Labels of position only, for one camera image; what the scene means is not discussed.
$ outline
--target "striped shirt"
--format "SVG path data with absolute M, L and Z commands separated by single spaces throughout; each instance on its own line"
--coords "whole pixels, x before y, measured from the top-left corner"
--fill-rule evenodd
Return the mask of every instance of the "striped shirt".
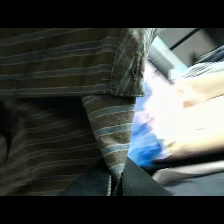
M 119 181 L 154 35 L 0 29 L 0 195 L 59 195 L 102 159 Z

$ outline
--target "black bar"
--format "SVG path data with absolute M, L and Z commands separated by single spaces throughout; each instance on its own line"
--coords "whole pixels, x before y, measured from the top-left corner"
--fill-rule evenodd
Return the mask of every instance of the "black bar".
M 192 35 L 194 35 L 195 33 L 197 33 L 199 30 L 201 30 L 202 28 L 196 28 L 193 31 L 191 31 L 189 34 L 187 34 L 185 37 L 183 37 L 181 40 L 179 40 L 176 44 L 174 44 L 170 50 L 174 50 L 176 47 L 178 47 L 180 44 L 182 44 L 185 40 L 187 40 L 188 38 L 190 38 Z

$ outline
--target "person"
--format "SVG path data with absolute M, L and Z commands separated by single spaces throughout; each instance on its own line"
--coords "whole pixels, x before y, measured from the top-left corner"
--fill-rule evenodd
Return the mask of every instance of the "person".
M 0 29 L 0 195 L 60 195 L 102 161 L 116 192 L 155 33 Z

